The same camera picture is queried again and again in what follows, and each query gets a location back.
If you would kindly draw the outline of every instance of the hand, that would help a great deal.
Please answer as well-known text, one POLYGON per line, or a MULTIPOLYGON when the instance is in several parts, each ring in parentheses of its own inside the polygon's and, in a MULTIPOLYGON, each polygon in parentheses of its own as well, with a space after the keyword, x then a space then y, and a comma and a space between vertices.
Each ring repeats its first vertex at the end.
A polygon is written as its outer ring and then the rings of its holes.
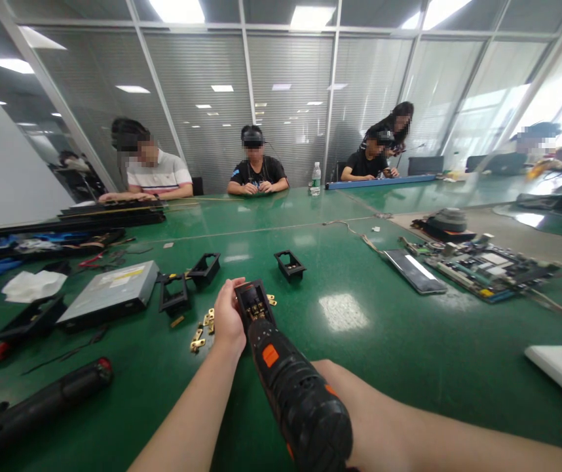
POLYGON ((395 177, 399 176, 399 171, 397 170, 396 167, 388 167, 386 169, 386 172, 388 173, 386 175, 386 177, 388 177, 388 178, 395 178, 395 177))
POLYGON ((139 201, 156 200, 157 199, 154 195, 150 195, 148 193, 135 193, 132 197, 136 200, 139 200, 139 201))
POLYGON ((242 186, 242 193, 245 195, 255 195, 257 193, 257 187, 249 182, 242 186))
POLYGON ((272 184, 267 180, 264 180, 259 184, 259 191, 264 193, 272 192, 272 184))
POLYGON ((108 200, 117 200, 119 198, 119 193, 105 193, 104 195, 100 195, 98 202, 104 203, 108 200))
POLYGON ((235 296, 235 287, 246 282, 244 277, 229 280, 224 283, 214 305, 214 328, 215 342, 214 344, 223 343, 244 350, 246 346, 246 335, 244 333, 244 325, 242 318, 237 312, 237 298, 235 296))

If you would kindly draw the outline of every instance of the black t-shirt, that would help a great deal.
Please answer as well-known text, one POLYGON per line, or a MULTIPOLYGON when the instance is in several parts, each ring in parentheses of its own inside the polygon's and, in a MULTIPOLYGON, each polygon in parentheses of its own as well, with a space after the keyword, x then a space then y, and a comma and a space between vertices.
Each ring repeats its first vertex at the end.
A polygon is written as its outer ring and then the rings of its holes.
POLYGON ((235 166, 231 181, 240 185, 251 183, 259 188, 261 182, 268 181, 271 184, 276 184, 284 177, 286 177, 286 171, 281 163, 274 157, 264 156, 259 174, 253 170, 250 162, 246 159, 235 166))
POLYGON ((366 154, 362 149, 351 154, 347 161, 347 167, 353 169, 351 170, 351 175, 358 177, 372 175, 377 177, 382 170, 388 167, 388 161, 383 154, 375 156, 374 159, 369 161, 366 159, 366 154))

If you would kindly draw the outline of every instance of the desk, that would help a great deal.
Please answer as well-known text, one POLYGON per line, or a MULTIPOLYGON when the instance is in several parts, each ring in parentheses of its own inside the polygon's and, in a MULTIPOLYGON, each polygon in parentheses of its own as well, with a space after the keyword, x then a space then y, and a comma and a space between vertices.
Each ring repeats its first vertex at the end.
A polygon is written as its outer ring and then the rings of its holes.
MULTIPOLYGON (((513 184, 497 180, 474 201, 491 194, 503 201, 506 186, 513 184)), ((461 205, 434 182, 393 191, 405 199, 393 199, 392 206, 380 210, 430 210, 438 201, 461 205), (419 186, 435 199, 419 200, 419 186)), ((329 358, 413 406, 562 446, 562 389, 523 355, 531 344, 562 344, 561 314, 524 298, 487 305, 453 285, 444 295, 419 296, 345 226, 320 224, 345 219, 379 248, 396 248, 400 235, 411 236, 371 216, 369 206, 380 198, 376 191, 323 191, 309 197, 299 188, 269 198, 217 198, 222 200, 173 202, 175 211, 165 224, 128 230, 153 249, 126 255, 127 264, 155 260, 173 273, 191 267, 203 252, 222 254, 211 286, 197 292, 191 284, 193 307, 177 328, 170 329, 169 318, 157 313, 155 290, 144 313, 113 323, 99 344, 68 361, 19 377, 85 343, 93 331, 70 336, 55 331, 0 365, 0 399, 11 404, 102 355, 115 371, 108 390, 8 449, 0 471, 125 470, 204 360, 213 338, 206 336, 198 355, 189 352, 189 342, 222 282, 238 276, 264 280, 278 300, 274 314, 280 329, 309 359, 329 358), (371 233, 372 226, 381 226, 381 232, 371 233), (163 249, 167 240, 174 246, 163 249), (288 284, 273 256, 288 248, 307 267, 298 285, 288 284)), ((0 289, 17 272, 0 277, 0 289)), ((93 275, 66 282, 67 302, 93 275)), ((562 279, 544 292, 562 303, 562 279)), ((0 327, 20 309, 3 302, 0 293, 0 327)), ((204 421, 204 411, 199 418, 204 421)), ((214 470, 292 470, 250 356, 238 365, 215 454, 214 470)))

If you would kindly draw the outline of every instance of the white cable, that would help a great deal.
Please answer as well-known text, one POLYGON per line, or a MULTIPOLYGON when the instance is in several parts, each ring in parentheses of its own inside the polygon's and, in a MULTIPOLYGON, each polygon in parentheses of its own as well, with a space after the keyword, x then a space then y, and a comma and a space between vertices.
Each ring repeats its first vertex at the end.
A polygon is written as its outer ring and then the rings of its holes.
POLYGON ((547 295, 543 295, 541 292, 530 288, 528 290, 529 292, 532 292, 533 294, 541 297, 543 300, 545 300, 546 302, 548 302, 550 305, 552 305, 554 308, 559 309, 562 311, 562 305, 559 305, 558 303, 556 303, 555 301, 553 301, 550 297, 548 297, 547 295))

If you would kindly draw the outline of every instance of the circuit board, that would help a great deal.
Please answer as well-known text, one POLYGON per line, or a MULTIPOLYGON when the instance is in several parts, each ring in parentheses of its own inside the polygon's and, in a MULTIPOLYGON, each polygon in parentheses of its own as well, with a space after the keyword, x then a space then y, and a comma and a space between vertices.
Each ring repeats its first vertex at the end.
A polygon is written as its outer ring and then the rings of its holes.
POLYGON ((488 303, 541 285, 562 268, 560 263, 532 259, 488 240, 484 237, 461 245, 449 243, 424 262, 488 303))

